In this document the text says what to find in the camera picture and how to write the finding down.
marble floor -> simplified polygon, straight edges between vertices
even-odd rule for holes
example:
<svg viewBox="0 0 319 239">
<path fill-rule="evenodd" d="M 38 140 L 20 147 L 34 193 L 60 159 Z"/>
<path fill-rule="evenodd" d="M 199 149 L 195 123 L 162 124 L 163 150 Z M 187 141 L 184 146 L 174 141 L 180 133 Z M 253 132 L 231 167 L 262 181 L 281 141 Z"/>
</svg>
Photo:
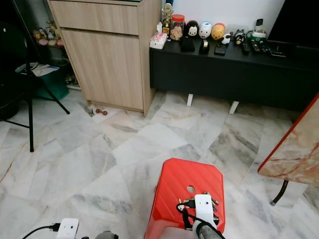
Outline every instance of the marble floor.
<svg viewBox="0 0 319 239">
<path fill-rule="evenodd" d="M 227 239 L 319 238 L 319 188 L 289 183 L 272 207 L 282 180 L 257 174 L 298 114 L 239 104 L 229 115 L 224 100 L 186 101 L 159 91 L 145 118 L 114 108 L 93 115 L 79 91 L 62 100 L 71 115 L 34 100 L 34 153 L 27 129 L 0 122 L 0 239 L 20 239 L 65 217 L 79 218 L 77 239 L 105 230 L 142 239 L 161 165 L 171 157 L 224 174 Z M 13 120 L 27 123 L 26 104 Z M 30 238 L 55 236 L 42 230 Z M 161 238 L 172 237 L 165 231 Z"/>
</svg>

wire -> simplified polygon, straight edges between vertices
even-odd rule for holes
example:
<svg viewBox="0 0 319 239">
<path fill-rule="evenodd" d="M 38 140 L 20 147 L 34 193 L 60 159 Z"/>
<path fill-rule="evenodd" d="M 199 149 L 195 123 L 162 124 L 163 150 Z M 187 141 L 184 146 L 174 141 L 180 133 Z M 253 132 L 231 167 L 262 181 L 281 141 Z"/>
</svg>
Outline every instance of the wire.
<svg viewBox="0 0 319 239">
<path fill-rule="evenodd" d="M 39 227 L 37 229 L 34 229 L 33 231 L 29 232 L 24 238 L 22 239 L 26 239 L 28 236 L 30 236 L 32 233 L 38 231 L 38 230 L 41 230 L 41 229 L 45 229 L 45 228 L 48 228 L 48 229 L 51 229 L 53 230 L 54 232 L 57 232 L 59 230 L 59 227 L 60 227 L 61 223 L 54 223 L 53 225 L 50 225 L 50 226 L 44 226 L 44 227 Z"/>
<path fill-rule="evenodd" d="M 178 203 L 178 204 L 176 205 L 176 209 L 177 209 L 180 213 L 183 213 L 183 211 L 179 209 L 179 206 L 182 206 L 182 205 L 183 205 L 183 206 L 188 206 L 188 203 Z M 194 215 L 192 215 L 192 214 L 189 214 L 188 212 L 187 212 L 187 215 L 188 215 L 188 217 L 192 218 L 194 221 L 197 220 L 197 221 L 200 221 L 201 223 L 203 223 L 203 224 L 209 226 L 209 227 L 210 227 L 213 231 L 215 231 L 222 239 L 225 239 L 225 237 L 224 237 L 218 230 L 216 230 L 216 228 L 213 227 L 213 225 L 210 224 L 209 222 L 204 221 L 203 219 L 197 218 L 196 216 L 194 216 Z"/>
</svg>

white electronic device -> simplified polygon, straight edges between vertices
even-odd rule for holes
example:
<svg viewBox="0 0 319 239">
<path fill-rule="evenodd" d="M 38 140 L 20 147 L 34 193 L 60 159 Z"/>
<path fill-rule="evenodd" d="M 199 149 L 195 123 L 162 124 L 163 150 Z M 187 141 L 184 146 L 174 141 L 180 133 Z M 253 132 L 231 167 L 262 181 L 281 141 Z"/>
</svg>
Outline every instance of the white electronic device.
<svg viewBox="0 0 319 239">
<path fill-rule="evenodd" d="M 79 228 L 79 220 L 77 218 L 64 218 L 61 221 L 56 239 L 75 239 Z"/>
<path fill-rule="evenodd" d="M 196 194 L 194 198 L 196 217 L 210 223 L 214 228 L 216 228 L 211 196 L 209 194 Z M 193 232 L 196 233 L 196 229 L 199 224 L 200 221 L 195 220 L 193 224 Z"/>
</svg>

wooden cabinet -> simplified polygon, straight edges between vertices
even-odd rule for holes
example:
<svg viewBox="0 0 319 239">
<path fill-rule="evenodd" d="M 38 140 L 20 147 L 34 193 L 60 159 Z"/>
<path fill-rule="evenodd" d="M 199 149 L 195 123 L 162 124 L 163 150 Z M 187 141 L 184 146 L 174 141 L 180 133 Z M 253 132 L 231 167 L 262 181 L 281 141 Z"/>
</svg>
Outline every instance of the wooden cabinet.
<svg viewBox="0 0 319 239">
<path fill-rule="evenodd" d="M 48 0 L 88 101 L 144 112 L 150 88 L 149 41 L 161 0 Z"/>
</svg>

cabinet door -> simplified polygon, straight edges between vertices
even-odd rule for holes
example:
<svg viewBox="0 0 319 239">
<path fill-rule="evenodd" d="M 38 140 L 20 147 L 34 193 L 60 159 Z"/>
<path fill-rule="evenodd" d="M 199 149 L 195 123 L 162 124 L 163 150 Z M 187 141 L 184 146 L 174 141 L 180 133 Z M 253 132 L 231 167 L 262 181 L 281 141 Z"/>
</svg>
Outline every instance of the cabinet door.
<svg viewBox="0 0 319 239">
<path fill-rule="evenodd" d="M 136 36 L 66 29 L 62 35 L 88 100 L 143 109 Z"/>
</svg>

